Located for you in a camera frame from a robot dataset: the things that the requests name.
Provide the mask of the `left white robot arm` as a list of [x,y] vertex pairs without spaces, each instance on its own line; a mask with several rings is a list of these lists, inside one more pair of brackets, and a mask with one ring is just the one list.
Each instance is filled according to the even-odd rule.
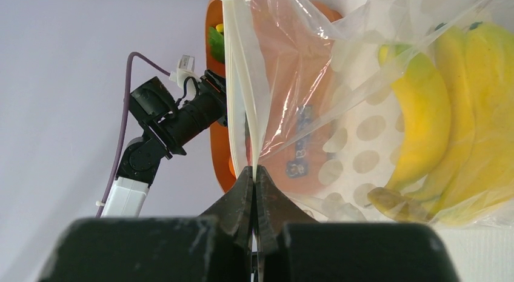
[[128,110],[143,129],[121,155],[101,217],[137,217],[163,158],[185,155],[184,146],[212,124],[227,126],[226,80],[211,70],[186,77],[195,97],[179,105],[154,77],[129,94]]

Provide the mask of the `single yellow banana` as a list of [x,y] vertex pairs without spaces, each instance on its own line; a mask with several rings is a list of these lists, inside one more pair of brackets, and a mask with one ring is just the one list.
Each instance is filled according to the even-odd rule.
[[378,52],[382,67],[404,68],[390,87],[398,100],[404,124],[394,171],[384,187],[368,193],[375,208],[399,222],[424,222],[431,214],[401,191],[433,170],[447,150],[451,105],[446,84],[432,60],[406,44],[382,45]]

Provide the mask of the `clear zip top bag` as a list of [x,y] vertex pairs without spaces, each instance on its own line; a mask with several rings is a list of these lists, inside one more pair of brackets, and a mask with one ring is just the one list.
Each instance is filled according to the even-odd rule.
[[[434,43],[451,27],[513,33],[513,0],[366,0],[339,20],[310,0],[220,1],[234,169],[264,166],[322,221],[395,221],[367,196],[404,139],[390,87],[404,68],[380,66],[380,46],[410,45],[437,68]],[[421,224],[511,228],[513,199],[472,223]]]

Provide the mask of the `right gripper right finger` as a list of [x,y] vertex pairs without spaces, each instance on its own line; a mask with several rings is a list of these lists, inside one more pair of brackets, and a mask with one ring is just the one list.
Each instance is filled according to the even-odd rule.
[[277,188],[264,166],[256,167],[255,177],[256,280],[290,281],[290,250],[284,226],[316,223],[316,220]]

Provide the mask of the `green leafy toy vegetable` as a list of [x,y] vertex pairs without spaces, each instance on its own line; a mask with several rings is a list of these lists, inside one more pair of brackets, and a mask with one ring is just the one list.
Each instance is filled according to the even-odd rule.
[[208,29],[210,55],[217,62],[225,63],[224,24],[220,23]]

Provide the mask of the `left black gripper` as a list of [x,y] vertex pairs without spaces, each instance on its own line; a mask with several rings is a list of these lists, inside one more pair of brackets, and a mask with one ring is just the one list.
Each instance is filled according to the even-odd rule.
[[183,152],[185,144],[215,122],[228,124],[225,78],[207,69],[194,87],[198,94],[160,122],[170,152]]

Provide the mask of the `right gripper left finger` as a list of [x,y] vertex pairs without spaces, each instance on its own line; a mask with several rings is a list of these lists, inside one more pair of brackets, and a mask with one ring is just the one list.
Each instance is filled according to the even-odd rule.
[[207,281],[250,281],[252,277],[252,167],[245,167],[233,187],[201,216],[208,217],[205,261]]

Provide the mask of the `yellow banana bunch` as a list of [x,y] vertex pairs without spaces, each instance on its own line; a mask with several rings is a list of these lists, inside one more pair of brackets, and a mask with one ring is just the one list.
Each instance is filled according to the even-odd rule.
[[513,33],[492,22],[451,27],[434,56],[453,131],[438,168],[406,194],[407,219],[463,225],[513,199]]

